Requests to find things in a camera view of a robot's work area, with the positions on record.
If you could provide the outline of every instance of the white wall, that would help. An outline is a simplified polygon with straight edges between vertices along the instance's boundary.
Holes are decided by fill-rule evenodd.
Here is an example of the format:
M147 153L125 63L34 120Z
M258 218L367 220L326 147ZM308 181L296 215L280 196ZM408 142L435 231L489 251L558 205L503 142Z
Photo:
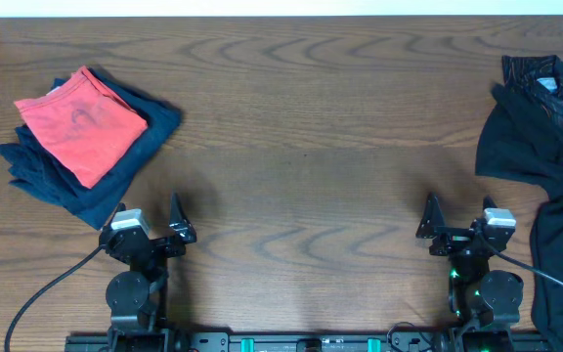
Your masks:
M563 0L0 0L0 17L563 15Z

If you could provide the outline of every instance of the dark fabric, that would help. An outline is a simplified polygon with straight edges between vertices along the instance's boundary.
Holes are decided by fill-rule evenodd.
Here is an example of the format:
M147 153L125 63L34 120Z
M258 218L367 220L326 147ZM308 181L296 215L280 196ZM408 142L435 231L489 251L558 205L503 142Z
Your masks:
M549 91L538 82L552 78L557 90ZM555 55L540 58L503 57L505 86L519 91L543 107L548 118L563 130L563 62Z
M539 83L522 77L542 72L545 68L537 65L546 60L504 58L504 62L519 64L505 76L509 88L492 90L497 105L479 139L476 173L546 190L549 201L541 205L530 237L532 256L535 267L563 281L563 125L558 124L563 108L554 106L558 114L549 118L547 99L532 93L545 88L532 87ZM559 78L557 91L563 92L563 76L559 70L554 74ZM536 276L532 319L554 349L563 351L563 287Z
M0 155L12 164L10 182L32 196L63 206L71 214L100 229L129 188L136 172L157 152L181 122L179 111L165 107L91 72L143 118L148 129L95 187L83 187L75 175L49 154L27 126L16 129L19 143L0 145ZM65 81L56 79L54 87Z

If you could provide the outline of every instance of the wooden table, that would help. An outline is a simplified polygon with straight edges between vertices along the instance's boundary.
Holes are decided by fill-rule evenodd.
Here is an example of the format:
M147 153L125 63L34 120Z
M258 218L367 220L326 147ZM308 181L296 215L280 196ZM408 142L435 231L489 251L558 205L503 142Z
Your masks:
M124 201L165 234L171 190L199 243L171 262L171 318L186 327L387 330L454 319L449 263L414 232L427 192L467 226L486 194L515 214L507 253L531 262L545 194L476 177L475 147L501 82L500 56L558 54L559 18L0 20L0 143L12 102L82 65L181 107L186 119ZM0 351L25 301L97 245L64 209L8 186L0 157ZM519 328L530 329L532 276ZM62 351L104 331L99 255L25 314L14 351Z

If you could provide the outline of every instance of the cloth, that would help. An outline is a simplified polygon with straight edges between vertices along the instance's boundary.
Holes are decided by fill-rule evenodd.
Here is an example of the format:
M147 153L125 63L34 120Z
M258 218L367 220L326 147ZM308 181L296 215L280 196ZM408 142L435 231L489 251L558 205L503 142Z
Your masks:
M81 185L70 170L38 143L26 125L16 129L18 144L0 145L0 155L12 164L9 171L17 179L11 181L11 185L38 199L64 207L99 230L129 188L136 172L179 126L181 114L160 101L118 86L92 69L90 72L148 125L148 129L95 187L87 189ZM56 79L54 88L64 83L64 80Z
M15 105L38 142L92 188L147 123L83 66L59 89Z
M559 59L554 62L563 67ZM530 236L532 256L536 268L563 282L563 104L558 103L563 68L552 72L556 91L544 93L538 79L549 74L547 60L504 58L503 63L506 87L492 90L497 105L479 139L475 171L546 190L549 201L541 205ZM532 320L554 350L563 351L563 287L536 276Z

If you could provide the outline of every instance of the red cloth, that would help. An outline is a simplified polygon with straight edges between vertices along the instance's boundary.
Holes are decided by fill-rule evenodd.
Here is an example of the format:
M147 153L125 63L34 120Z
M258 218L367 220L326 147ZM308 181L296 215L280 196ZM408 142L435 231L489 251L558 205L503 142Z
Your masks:
M40 144L87 188L112 169L147 123L83 66L60 88L15 102Z

